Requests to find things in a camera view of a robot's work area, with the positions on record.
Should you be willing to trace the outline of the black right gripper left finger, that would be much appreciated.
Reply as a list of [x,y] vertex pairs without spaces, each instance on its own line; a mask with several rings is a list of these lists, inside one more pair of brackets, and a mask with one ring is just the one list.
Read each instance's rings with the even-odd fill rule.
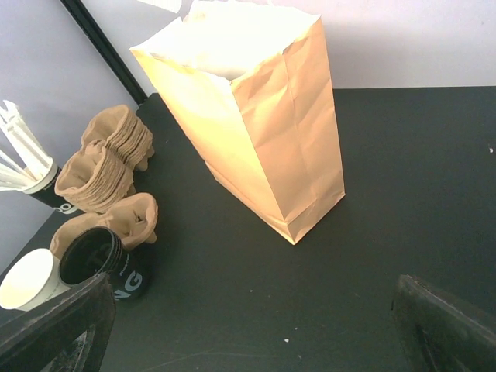
[[97,274],[1,325],[2,371],[99,371],[115,321],[108,274]]

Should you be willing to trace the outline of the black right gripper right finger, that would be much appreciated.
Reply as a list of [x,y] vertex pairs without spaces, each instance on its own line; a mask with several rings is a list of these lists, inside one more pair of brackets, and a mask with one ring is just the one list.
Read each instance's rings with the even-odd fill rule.
[[411,371],[495,370],[493,315],[407,274],[391,310]]

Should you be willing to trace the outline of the stack of black cup lids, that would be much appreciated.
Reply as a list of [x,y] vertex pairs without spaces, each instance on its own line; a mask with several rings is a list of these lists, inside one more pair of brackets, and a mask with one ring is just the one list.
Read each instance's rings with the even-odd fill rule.
[[121,238],[107,227],[97,226],[77,236],[60,259],[62,282],[76,286],[98,274],[107,274],[116,300],[142,295],[151,274],[143,261],[125,249]]

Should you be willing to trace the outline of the brown pulp cup carrier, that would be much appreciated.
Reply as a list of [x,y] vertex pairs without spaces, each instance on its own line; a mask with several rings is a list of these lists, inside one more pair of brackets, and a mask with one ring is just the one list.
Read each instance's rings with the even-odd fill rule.
[[116,202],[103,214],[88,212],[69,219],[54,233],[49,250],[61,259],[77,236],[90,228],[103,226],[118,235],[125,250],[132,251],[142,243],[157,241],[157,220],[155,197],[146,192],[137,193]]

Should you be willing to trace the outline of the brown paper takeout bag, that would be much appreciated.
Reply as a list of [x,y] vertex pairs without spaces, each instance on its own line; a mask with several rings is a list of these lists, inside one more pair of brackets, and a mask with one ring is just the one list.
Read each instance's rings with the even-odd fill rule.
[[214,178],[290,243],[345,195],[320,15],[195,1],[131,52]]

